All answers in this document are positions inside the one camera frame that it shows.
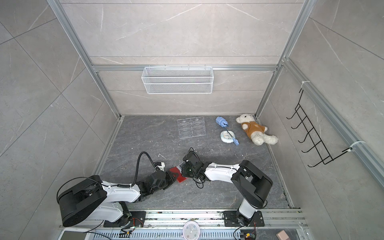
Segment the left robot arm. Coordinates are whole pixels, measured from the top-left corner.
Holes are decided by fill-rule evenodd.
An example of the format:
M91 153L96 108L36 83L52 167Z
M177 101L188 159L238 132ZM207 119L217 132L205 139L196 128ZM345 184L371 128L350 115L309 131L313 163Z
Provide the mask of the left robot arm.
M170 170L156 170L144 181L135 184L112 184L93 175L58 198L62 223L72 227L87 221L104 221L106 227L123 227L133 221L127 203L142 202L158 190L165 190L179 176Z

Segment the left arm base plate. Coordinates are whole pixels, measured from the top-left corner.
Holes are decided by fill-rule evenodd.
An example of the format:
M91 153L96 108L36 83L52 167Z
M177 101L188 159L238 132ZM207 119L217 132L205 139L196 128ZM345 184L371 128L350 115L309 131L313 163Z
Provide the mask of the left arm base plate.
M147 213L146 211L133 211L133 212L130 212L128 215L123 214L123 216L114 223L105 221L103 227L105 228L142 227L146 219L146 213Z

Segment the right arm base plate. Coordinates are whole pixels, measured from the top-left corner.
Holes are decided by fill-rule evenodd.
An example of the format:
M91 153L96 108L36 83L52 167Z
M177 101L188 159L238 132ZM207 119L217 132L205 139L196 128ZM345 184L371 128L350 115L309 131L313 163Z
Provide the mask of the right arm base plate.
M262 212L253 212L253 215L248 219L239 211L224 211L223 220L226 227L264 227L265 222Z

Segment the red card holder wallet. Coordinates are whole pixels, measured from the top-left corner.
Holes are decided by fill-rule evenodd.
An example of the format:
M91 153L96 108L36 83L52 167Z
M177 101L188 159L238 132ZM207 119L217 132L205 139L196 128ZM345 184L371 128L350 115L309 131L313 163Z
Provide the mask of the red card holder wallet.
M172 172L174 174L174 176L177 177L176 179L179 183L181 183L187 179L187 178L182 176L182 171L181 171L180 167L173 167L170 169L170 172Z

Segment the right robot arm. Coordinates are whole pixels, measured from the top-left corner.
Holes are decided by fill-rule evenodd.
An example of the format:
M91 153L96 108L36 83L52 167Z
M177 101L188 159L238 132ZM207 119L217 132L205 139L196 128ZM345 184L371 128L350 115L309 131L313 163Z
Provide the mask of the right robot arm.
M195 180L198 187L203 187L206 181L234 184L244 198L237 210L237 218L244 225L268 204L267 196L273 181L250 161L243 160L235 165L202 162L191 149L184 156L183 162L182 176Z

